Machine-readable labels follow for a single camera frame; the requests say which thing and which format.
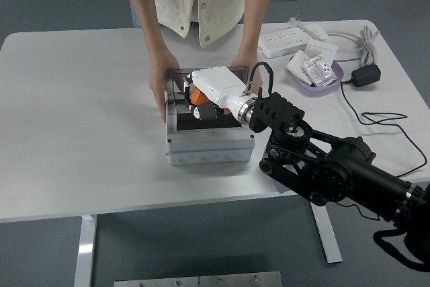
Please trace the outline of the person's right hand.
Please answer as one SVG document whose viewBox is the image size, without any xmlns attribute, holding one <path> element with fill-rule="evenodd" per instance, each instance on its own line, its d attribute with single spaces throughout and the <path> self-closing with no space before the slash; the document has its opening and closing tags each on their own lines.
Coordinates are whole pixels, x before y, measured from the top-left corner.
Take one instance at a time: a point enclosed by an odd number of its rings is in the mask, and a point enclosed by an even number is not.
<svg viewBox="0 0 430 287">
<path fill-rule="evenodd" d="M 155 52 L 150 55 L 150 78 L 148 84 L 153 92 L 162 123 L 166 123 L 165 93 L 167 92 L 167 86 L 165 71 L 179 68 L 177 59 L 169 50 Z"/>
</svg>

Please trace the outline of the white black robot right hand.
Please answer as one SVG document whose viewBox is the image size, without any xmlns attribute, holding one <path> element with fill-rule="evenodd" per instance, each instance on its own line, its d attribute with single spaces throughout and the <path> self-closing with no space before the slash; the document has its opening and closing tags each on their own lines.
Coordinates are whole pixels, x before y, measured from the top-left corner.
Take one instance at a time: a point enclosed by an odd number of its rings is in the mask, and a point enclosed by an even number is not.
<svg viewBox="0 0 430 287">
<path fill-rule="evenodd" d="M 198 120 L 214 120 L 223 114 L 248 124 L 257 96 L 228 67 L 192 71 L 184 83 L 185 103 Z"/>
</svg>

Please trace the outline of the person's left hand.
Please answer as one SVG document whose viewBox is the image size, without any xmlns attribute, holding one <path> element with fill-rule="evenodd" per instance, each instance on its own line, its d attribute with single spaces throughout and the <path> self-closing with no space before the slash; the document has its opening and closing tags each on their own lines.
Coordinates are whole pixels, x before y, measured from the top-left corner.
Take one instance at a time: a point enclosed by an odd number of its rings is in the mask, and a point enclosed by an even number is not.
<svg viewBox="0 0 430 287">
<path fill-rule="evenodd" d="M 230 63 L 231 67 L 248 67 L 249 71 L 257 64 L 257 54 L 238 53 Z M 253 86 L 251 91 L 255 94 L 258 93 L 259 88 L 262 86 L 263 80 L 259 72 L 259 68 L 256 69 L 253 76 Z"/>
</svg>

